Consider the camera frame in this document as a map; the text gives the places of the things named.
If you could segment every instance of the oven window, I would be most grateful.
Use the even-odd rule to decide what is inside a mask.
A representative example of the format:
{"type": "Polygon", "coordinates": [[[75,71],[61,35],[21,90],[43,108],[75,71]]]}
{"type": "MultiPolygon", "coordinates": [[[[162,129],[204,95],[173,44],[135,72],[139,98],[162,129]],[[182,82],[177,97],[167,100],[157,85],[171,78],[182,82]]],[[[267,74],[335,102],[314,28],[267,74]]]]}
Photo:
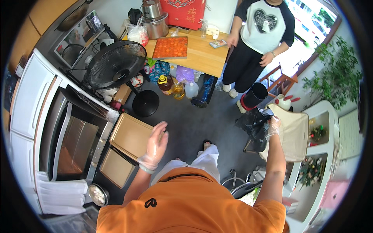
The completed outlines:
{"type": "Polygon", "coordinates": [[[98,129],[96,125],[70,117],[62,141],[57,177],[82,175],[81,179],[85,179],[99,140],[98,129]]]}

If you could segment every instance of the orange t-shirt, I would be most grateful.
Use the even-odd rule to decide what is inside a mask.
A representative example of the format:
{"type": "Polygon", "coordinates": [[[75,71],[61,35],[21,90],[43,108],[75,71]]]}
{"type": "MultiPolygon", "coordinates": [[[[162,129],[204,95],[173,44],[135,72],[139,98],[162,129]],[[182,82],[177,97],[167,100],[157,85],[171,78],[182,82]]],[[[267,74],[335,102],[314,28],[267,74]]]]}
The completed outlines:
{"type": "Polygon", "coordinates": [[[135,232],[277,232],[284,229],[285,207],[263,200],[255,207],[233,198],[231,193],[207,172],[181,167],[143,192],[126,207],[102,207],[97,219],[98,233],[135,232]]]}

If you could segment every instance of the black pants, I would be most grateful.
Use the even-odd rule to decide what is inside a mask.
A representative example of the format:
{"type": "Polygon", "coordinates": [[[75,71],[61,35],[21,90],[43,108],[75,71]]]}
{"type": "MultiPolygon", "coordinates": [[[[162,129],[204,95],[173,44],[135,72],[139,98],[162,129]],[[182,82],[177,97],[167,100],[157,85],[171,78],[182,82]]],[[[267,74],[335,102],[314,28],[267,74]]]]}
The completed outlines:
{"type": "Polygon", "coordinates": [[[223,84],[236,82],[235,89],[244,93],[258,78],[264,67],[259,62],[263,54],[248,47],[239,36],[237,47],[233,49],[223,74],[223,84]]]}

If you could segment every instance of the yellow oil bottle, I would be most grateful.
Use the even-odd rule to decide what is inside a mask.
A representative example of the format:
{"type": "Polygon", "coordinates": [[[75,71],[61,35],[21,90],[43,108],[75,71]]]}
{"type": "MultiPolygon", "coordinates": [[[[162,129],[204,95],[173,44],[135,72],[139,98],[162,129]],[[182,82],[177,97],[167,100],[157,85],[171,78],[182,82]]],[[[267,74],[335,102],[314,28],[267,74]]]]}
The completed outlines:
{"type": "Polygon", "coordinates": [[[184,85],[178,81],[172,86],[173,97],[177,100],[181,100],[185,96],[184,85]]]}

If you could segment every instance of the black trash bin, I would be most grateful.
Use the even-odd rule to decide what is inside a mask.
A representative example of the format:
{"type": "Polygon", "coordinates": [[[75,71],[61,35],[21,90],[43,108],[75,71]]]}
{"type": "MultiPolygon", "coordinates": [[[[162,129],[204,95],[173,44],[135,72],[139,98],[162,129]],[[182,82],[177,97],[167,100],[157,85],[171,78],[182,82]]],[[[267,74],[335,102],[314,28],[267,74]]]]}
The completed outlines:
{"type": "Polygon", "coordinates": [[[258,104],[265,100],[267,96],[267,88],[260,82],[255,82],[245,96],[243,96],[243,103],[246,108],[255,108],[258,104]]]}

